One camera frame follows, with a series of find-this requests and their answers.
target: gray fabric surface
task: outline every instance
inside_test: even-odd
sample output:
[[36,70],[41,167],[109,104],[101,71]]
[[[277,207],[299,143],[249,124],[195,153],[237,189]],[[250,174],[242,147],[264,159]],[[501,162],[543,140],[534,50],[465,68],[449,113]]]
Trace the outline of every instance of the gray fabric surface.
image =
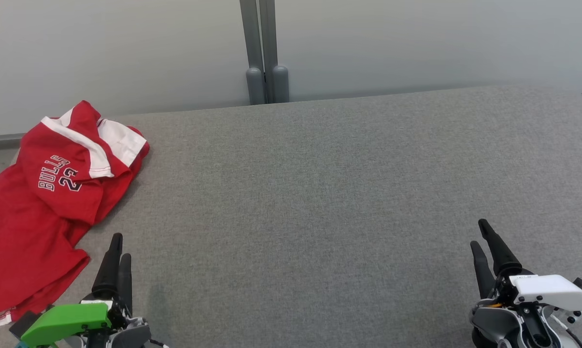
[[532,271],[582,277],[582,95],[483,87],[117,120],[152,151],[79,244],[92,262],[59,303],[86,295],[122,232],[134,310],[173,348],[471,347],[479,218]]

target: clothing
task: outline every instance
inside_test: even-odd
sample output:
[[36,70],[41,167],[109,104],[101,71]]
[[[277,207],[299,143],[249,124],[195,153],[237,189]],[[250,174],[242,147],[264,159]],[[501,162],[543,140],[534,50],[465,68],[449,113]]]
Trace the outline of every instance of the clothing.
[[147,156],[138,130],[82,101],[25,134],[0,174],[0,325],[40,312],[88,263],[74,249],[123,197]]

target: white stripe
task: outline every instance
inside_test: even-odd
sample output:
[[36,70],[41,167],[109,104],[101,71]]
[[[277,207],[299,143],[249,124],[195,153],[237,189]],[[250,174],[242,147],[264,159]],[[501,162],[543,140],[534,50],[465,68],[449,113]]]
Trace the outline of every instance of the white stripe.
[[0,319],[0,326],[7,325],[10,324],[10,322],[12,322],[12,315],[9,310],[1,313],[0,317],[3,317],[2,319]]
[[99,137],[105,141],[113,155],[126,167],[132,165],[136,156],[147,142],[137,132],[115,121],[104,119],[98,126]]
[[72,121],[72,110],[74,110],[74,108],[71,108],[68,112],[64,113],[63,116],[59,117],[62,126],[67,127],[70,125],[70,121]]
[[89,150],[89,157],[91,161],[91,167],[89,168],[90,178],[102,178],[105,176],[108,178],[114,177],[113,173],[110,171],[110,163],[108,163],[104,149],[101,148],[101,146],[94,143],[94,141],[88,137],[85,137],[81,133],[76,132],[75,130],[70,130],[70,128],[66,128],[63,126],[60,119],[44,117],[44,119],[42,119],[42,123],[50,130],[65,136],[66,138],[84,146],[87,148],[87,150]]

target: red jersey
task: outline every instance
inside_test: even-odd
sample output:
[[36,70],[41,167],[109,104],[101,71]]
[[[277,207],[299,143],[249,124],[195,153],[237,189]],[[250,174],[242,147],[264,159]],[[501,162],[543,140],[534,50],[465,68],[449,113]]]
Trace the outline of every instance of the red jersey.
[[46,309],[88,263],[74,249],[140,170],[149,145],[138,130],[101,119],[82,101],[44,117],[0,174],[0,326]]

